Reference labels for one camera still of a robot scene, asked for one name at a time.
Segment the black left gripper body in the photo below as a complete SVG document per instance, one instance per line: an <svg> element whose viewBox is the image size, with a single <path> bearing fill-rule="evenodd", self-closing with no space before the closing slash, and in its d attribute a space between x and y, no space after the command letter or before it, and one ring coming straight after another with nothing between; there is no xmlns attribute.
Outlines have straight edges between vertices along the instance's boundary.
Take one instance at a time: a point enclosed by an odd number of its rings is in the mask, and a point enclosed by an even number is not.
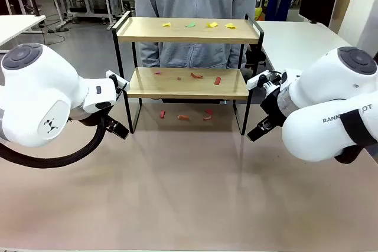
<svg viewBox="0 0 378 252"><path fill-rule="evenodd" d="M106 130L115 130L116 129L116 127L118 125L117 120L113 119L109 115L106 115L105 121L106 121Z"/></svg>

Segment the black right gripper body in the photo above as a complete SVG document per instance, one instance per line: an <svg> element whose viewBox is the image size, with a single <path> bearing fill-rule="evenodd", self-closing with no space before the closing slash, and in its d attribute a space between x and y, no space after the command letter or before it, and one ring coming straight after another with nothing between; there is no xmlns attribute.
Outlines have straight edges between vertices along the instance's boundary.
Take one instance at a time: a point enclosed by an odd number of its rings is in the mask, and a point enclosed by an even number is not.
<svg viewBox="0 0 378 252"><path fill-rule="evenodd" d="M282 126L286 120L286 116L281 112L278 106L279 93L279 88L275 89L269 93L260 104L260 107L267 114L263 122L271 126Z"/></svg>

